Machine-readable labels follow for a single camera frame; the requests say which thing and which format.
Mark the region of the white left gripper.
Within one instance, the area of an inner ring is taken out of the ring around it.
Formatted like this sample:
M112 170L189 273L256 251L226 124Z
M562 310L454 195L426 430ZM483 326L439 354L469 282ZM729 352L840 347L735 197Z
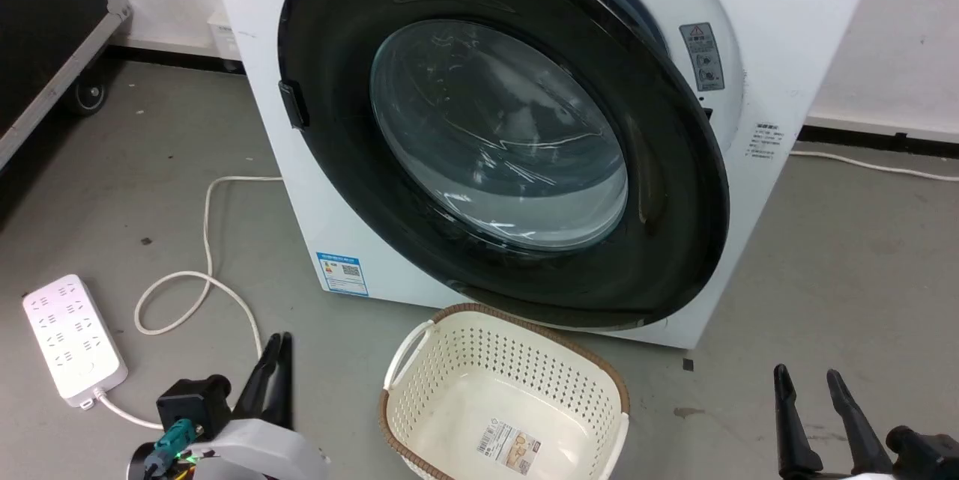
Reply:
M216 438L190 446L198 457L194 480L329 480L329 458L290 430L294 429L292 348L291 333L271 334L233 408L236 421L227 423ZM253 419L260 414L262 419Z

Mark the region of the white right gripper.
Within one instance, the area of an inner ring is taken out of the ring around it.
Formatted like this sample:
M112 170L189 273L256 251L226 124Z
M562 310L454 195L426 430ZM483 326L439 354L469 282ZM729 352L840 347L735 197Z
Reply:
M778 480L900 480L893 463L867 416L853 398L839 371L826 372L833 408L845 428L852 456L850 474L825 473L818 453L813 452L796 408L796 391L784 364L773 370L776 406Z

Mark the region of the dark round washing machine door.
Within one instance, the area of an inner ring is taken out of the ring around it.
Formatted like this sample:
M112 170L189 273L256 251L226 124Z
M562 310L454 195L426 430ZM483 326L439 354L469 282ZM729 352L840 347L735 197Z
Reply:
M339 195L470 300L632 329L719 268L709 116L623 0L285 0L278 57Z

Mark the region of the white front-load washing machine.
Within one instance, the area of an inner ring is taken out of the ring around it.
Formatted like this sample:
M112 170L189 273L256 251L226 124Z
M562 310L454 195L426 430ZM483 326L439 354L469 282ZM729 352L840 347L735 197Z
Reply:
M369 298L434 309L465 302L482 305L406 261L366 226L330 183L299 131L291 127L278 88L279 17L284 1L223 0L223 4L322 288L316 252L359 259ZM671 316L632 329L553 327L693 348L728 287L859 0L623 1L665 48L709 116L730 190L730 230L719 268L707 286ZM696 87L679 26L699 22L708 22L715 33L724 71L722 91L699 92ZM758 122L778 123L788 152L773 160L747 158L745 149Z

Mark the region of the blue energy label sticker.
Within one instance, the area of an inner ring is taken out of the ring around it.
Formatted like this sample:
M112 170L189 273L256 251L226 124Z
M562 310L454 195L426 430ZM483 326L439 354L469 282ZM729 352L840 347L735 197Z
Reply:
M369 296L359 259L328 254L328 252L316 252L315 256L322 285L326 291L363 298Z

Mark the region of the cream plastic laundry basket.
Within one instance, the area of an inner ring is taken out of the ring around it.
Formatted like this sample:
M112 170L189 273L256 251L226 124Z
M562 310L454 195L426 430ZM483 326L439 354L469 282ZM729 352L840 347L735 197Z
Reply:
M411 330L379 399L387 445L422 480L611 480L629 417L626 384L602 357L476 303ZM527 476L476 452L492 418L541 440Z

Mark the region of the white power strip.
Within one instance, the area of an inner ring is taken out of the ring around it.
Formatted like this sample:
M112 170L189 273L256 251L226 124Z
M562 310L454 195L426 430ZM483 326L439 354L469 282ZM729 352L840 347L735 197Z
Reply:
M59 397L88 410L129 371L86 284L62 276L22 299Z

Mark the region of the product label sticker in basket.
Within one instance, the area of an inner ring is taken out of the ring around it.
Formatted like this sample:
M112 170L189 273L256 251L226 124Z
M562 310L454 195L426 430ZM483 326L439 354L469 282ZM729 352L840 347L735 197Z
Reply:
M476 452L521 476L532 470L542 447L541 440L524 430L492 418L484 428Z

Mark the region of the white text label sticker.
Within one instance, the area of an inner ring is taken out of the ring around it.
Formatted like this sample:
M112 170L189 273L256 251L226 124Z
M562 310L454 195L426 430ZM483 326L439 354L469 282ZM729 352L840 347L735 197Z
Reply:
M755 160L773 160L784 149L785 132L778 123L758 122L754 125L749 142L745 149L745 156Z

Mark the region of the black caster wheel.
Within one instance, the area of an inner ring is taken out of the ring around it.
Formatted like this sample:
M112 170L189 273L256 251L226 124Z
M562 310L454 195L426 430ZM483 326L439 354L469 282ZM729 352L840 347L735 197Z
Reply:
M61 98L65 111L75 116L92 116L106 103L107 81L99 73L79 75Z

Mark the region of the grey warning sticker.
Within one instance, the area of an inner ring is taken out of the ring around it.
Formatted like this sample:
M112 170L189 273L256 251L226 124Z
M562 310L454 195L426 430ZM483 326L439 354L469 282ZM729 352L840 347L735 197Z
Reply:
M708 22L699 22L681 25L679 30L691 58L693 78L698 91L724 90L724 71L712 26Z

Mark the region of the black flight case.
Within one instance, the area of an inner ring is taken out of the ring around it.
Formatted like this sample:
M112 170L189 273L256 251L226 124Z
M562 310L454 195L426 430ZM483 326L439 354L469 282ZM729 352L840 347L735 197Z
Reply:
M0 0L0 171L130 18L129 0Z

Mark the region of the white wall outlet box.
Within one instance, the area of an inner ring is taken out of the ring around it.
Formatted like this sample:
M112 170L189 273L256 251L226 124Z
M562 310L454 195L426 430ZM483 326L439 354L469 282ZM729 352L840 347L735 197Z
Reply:
M222 10L210 13L207 26L212 36L213 48L223 60L242 61L229 18Z

